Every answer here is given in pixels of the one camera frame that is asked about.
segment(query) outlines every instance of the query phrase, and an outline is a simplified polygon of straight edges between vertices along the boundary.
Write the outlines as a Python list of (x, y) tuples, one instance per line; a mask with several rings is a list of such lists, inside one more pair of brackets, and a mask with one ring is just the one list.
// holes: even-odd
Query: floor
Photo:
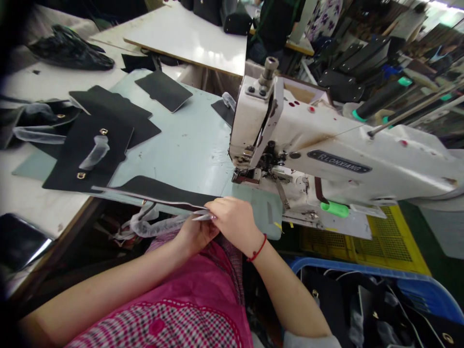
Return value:
[[(464, 260), (449, 258), (443, 253), (419, 208), (407, 202), (400, 202), (400, 208), (433, 278), (448, 289), (461, 309), (464, 309)], [(320, 257), (318, 254), (300, 250), (297, 226), (292, 229), (284, 223), (282, 228), (285, 234), (282, 234), (281, 239), (270, 241), (282, 257)]]

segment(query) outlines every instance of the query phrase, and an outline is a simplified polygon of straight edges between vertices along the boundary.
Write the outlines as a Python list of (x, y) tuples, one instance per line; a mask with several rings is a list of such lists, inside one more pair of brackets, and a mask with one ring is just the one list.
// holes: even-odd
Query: metal eyelet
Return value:
[(442, 336), (445, 339), (445, 341), (447, 341), (450, 344), (454, 344), (454, 340), (450, 335), (448, 335), (447, 333), (442, 333)]

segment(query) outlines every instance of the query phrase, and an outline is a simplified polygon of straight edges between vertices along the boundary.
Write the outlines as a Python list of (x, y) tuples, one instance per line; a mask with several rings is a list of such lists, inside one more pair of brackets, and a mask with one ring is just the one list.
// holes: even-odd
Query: yellow plastic crate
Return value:
[(368, 217), (372, 240), (305, 227), (300, 231), (300, 248), (323, 257), (431, 276), (400, 207), (382, 210), (387, 219)]

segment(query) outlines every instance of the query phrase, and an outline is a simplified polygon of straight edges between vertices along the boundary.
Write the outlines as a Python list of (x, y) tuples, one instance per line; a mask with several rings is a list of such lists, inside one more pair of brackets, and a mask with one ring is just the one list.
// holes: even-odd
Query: blue plastic crate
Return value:
[(309, 257), (297, 258), (287, 261), (287, 263), (295, 274), (305, 266), (312, 266), (346, 272), (358, 271), (373, 276), (395, 278), (398, 280), (398, 287), (414, 303), (417, 309), (464, 325), (464, 314), (456, 300), (443, 285), (427, 275)]

